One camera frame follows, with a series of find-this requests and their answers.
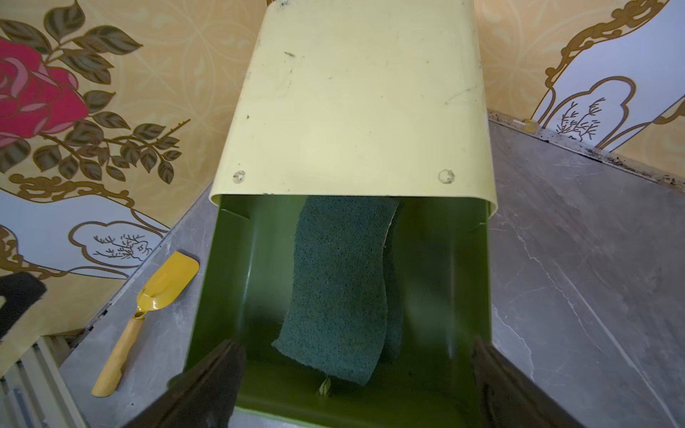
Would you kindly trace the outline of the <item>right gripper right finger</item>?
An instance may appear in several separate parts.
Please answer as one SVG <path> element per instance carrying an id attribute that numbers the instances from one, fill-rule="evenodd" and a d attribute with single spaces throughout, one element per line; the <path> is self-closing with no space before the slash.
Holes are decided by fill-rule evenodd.
<path id="1" fill-rule="evenodd" d="M 583 427 L 481 338 L 475 340 L 471 364 L 485 427 Z"/>

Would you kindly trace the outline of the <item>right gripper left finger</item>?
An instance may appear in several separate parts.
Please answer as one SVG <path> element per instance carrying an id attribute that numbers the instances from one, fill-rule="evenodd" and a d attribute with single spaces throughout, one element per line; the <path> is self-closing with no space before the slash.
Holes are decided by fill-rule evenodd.
<path id="1" fill-rule="evenodd" d="M 246 368 L 246 352 L 224 340 L 128 427 L 227 427 Z"/>

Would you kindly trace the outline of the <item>green yellow sponge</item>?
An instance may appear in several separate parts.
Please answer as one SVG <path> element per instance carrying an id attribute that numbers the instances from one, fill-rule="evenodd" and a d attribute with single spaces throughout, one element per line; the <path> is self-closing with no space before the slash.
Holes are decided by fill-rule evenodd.
<path id="1" fill-rule="evenodd" d="M 366 385 L 385 348 L 401 343 L 388 313 L 386 250 L 394 198 L 310 196 L 294 236 L 292 300 L 273 347 L 327 376 Z"/>
<path id="2" fill-rule="evenodd" d="M 403 335 L 403 306 L 401 301 L 401 289 L 394 266 L 394 237 L 401 214 L 401 205 L 398 206 L 384 244 L 384 280 L 387 303 L 387 323 L 384 347 L 379 361 L 391 363 L 400 355 Z"/>

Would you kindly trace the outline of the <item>green drawer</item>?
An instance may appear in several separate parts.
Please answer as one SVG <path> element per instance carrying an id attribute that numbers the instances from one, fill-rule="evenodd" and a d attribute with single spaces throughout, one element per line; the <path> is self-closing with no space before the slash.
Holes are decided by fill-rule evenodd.
<path id="1" fill-rule="evenodd" d="M 242 344 L 246 371 L 237 408 L 303 426 L 479 427 L 471 356 L 489 340 L 488 208 L 470 198 L 405 198 L 392 247 L 403 304 L 399 358 L 365 386 L 324 376 L 274 347 L 290 306 L 294 233 L 304 205 L 295 195 L 226 196 L 186 365 L 226 339 Z"/>

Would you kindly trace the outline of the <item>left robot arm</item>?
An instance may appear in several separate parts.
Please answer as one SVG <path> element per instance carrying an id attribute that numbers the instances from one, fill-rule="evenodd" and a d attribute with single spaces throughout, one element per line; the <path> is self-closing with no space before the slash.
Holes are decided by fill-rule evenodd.
<path id="1" fill-rule="evenodd" d="M 46 286 L 28 272 L 1 277 L 1 338 L 4 338 L 29 308 L 46 293 Z"/>

